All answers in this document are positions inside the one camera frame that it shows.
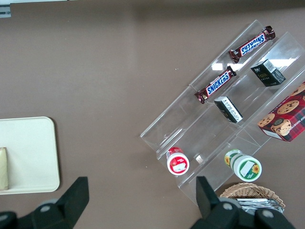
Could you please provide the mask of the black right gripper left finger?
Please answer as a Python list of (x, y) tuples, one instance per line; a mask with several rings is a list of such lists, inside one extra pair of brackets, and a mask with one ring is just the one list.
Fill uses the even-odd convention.
[(13, 211), (0, 213), (2, 229), (72, 229), (89, 203), (87, 177), (79, 177), (55, 202), (37, 207), (18, 218)]

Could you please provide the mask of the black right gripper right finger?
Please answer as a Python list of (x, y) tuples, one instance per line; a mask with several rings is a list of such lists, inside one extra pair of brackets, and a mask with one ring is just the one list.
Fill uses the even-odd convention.
[(258, 209), (254, 215), (228, 201), (220, 201), (206, 177), (196, 178), (196, 201), (202, 217), (193, 229), (294, 229), (295, 226), (274, 209)]

